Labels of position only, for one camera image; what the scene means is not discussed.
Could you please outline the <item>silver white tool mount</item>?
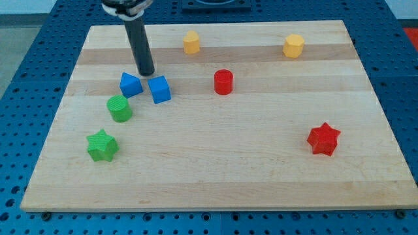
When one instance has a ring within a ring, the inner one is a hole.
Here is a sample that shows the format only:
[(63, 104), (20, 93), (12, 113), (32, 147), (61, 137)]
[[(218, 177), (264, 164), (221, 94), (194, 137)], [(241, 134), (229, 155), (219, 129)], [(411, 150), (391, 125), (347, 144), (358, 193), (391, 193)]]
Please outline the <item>silver white tool mount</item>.
[(101, 5), (105, 12), (116, 16), (123, 21), (133, 21), (141, 17), (150, 7), (153, 0), (102, 0)]

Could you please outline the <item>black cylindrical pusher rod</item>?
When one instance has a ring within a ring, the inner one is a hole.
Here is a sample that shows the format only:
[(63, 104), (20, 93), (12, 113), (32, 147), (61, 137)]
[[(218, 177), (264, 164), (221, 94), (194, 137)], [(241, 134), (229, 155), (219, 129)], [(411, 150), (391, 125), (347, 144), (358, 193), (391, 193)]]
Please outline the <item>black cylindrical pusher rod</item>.
[(139, 74), (152, 75), (155, 68), (142, 17), (124, 21), (124, 26)]

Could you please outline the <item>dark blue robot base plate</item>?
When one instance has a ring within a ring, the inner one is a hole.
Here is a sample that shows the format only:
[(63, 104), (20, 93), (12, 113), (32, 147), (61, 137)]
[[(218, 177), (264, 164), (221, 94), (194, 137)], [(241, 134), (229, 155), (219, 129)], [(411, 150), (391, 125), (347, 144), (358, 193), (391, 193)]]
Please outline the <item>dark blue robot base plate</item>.
[(183, 12), (198, 10), (251, 10), (251, 0), (181, 0)]

